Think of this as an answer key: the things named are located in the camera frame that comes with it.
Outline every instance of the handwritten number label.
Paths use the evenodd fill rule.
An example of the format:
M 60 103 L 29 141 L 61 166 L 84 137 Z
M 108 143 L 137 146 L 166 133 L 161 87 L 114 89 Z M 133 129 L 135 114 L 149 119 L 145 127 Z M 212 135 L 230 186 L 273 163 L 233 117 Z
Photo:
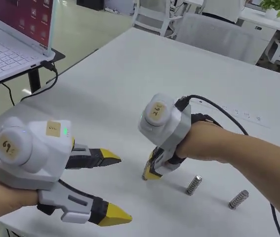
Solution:
M 151 109 L 150 118 L 155 121 L 158 121 L 163 115 L 164 110 L 165 110 L 165 105 L 162 104 L 161 102 L 156 102 Z
M 52 137 L 61 136 L 61 123 L 55 121 L 48 121 L 46 125 L 46 135 Z
M 0 150 L 10 160 L 15 160 L 19 153 L 19 149 L 5 135 L 0 136 Z
M 11 144 L 10 144 L 10 143 L 8 143 L 8 141 L 4 141 L 4 143 L 2 144 L 2 146 L 3 146 L 3 147 L 7 147 L 7 149 L 6 149 L 6 153 L 8 153 L 8 152 L 9 152 L 9 150 L 10 150 Z

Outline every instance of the white table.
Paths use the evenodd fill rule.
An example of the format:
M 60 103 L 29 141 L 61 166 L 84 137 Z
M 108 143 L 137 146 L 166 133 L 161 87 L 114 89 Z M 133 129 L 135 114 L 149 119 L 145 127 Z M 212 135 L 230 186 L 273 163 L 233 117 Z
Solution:
M 174 65 L 170 58 L 180 63 Z M 157 92 L 174 98 L 203 95 L 230 109 L 259 115 L 262 124 L 239 121 L 249 134 L 280 145 L 280 74 L 130 29 L 65 72 L 52 90 L 5 112 L 0 126 L 9 116 L 25 122 L 70 119 L 78 143 L 107 148 L 122 163 L 66 170 L 62 179 L 117 204 L 133 221 L 106 228 L 62 223 L 61 211 L 46 216 L 36 207 L 26 207 L 0 222 L 40 237 L 277 237 L 269 203 L 230 165 L 187 160 L 159 181 L 141 179 L 154 145 L 138 132 L 137 123 Z M 210 114 L 226 129 L 238 131 L 219 112 L 192 105 L 194 112 Z M 184 190 L 196 174 L 204 181 L 189 197 Z M 228 202 L 243 189 L 250 198 L 231 211 Z

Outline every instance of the black cable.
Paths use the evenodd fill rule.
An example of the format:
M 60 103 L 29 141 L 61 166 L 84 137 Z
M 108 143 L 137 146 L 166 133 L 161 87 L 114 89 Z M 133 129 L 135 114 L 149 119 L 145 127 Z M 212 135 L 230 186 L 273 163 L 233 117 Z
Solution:
M 11 93 L 11 89 L 10 89 L 10 87 L 9 87 L 8 85 L 6 85 L 5 83 L 2 83 L 2 85 L 8 89 L 8 91 L 9 91 L 10 101 L 11 101 L 12 105 L 13 105 L 13 106 L 15 106 L 15 102 L 13 101 L 13 98 L 12 98 L 12 93 Z
M 278 231 L 278 233 L 280 235 L 280 225 L 279 225 L 279 222 L 278 222 L 278 218 L 277 218 L 275 207 L 271 203 L 270 203 L 270 207 L 272 209 L 272 215 L 273 215 L 274 223 L 275 223 L 277 231 Z
M 6 232 L 7 232 L 8 237 L 10 237 L 10 233 L 9 233 L 8 229 L 6 229 Z
M 16 234 L 14 231 L 12 231 L 12 233 L 17 237 L 21 237 L 20 235 Z
M 23 98 L 20 100 L 20 102 L 23 101 L 24 99 L 27 99 L 27 98 L 30 98 L 30 97 L 33 97 L 33 96 L 36 96 L 36 95 L 40 95 L 40 94 L 42 94 L 43 92 L 52 89 L 52 88 L 55 86 L 55 84 L 57 83 L 57 80 L 58 80 L 58 78 L 59 78 L 59 73 L 57 72 L 56 67 L 55 67 L 52 63 L 47 62 L 47 61 L 41 62 L 41 65 L 44 66 L 46 69 L 49 69 L 50 71 L 55 72 L 55 79 L 54 79 L 53 84 L 52 84 L 50 87 L 47 87 L 47 88 L 45 88 L 45 89 L 39 91 L 38 93 L 34 93 L 34 94 L 31 94 L 31 95 L 28 95 L 28 96 L 23 97 Z
M 219 105 L 217 105 L 216 103 L 212 102 L 211 100 L 208 100 L 207 98 L 204 98 L 202 96 L 199 95 L 190 95 L 190 96 L 186 96 L 183 97 L 181 99 L 179 99 L 176 103 L 175 106 L 178 108 L 179 111 L 183 111 L 189 104 L 189 101 L 192 98 L 196 98 L 199 100 L 203 100 L 205 102 L 207 102 L 208 104 L 212 105 L 213 107 L 217 108 L 220 112 L 222 112 L 223 114 L 225 114 L 232 122 L 234 122 L 239 129 L 243 132 L 244 135 L 248 135 L 247 131 L 243 128 L 243 126 L 235 119 L 233 118 L 228 112 L 226 112 L 224 109 L 222 109 Z M 277 218 L 277 214 L 276 214 L 276 210 L 275 207 L 270 203 L 270 207 L 272 209 L 272 215 L 273 215 L 273 219 L 274 219 L 274 223 L 276 225 L 278 234 L 280 236 L 280 225 L 278 222 L 278 218 Z

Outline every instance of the white cabinet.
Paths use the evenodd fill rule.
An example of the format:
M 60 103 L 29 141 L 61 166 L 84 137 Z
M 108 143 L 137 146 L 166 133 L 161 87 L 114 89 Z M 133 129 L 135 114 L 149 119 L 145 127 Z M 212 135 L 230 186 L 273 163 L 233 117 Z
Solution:
M 254 40 L 248 49 L 245 61 L 255 65 L 264 53 L 276 30 L 249 21 L 244 21 L 241 27 L 249 33 L 254 33 Z

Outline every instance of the laptop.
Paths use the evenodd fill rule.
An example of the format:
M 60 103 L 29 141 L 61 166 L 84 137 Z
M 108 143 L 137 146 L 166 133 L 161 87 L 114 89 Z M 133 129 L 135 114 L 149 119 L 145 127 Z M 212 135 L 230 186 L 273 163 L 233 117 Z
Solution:
M 0 0 L 0 81 L 51 61 L 55 0 Z

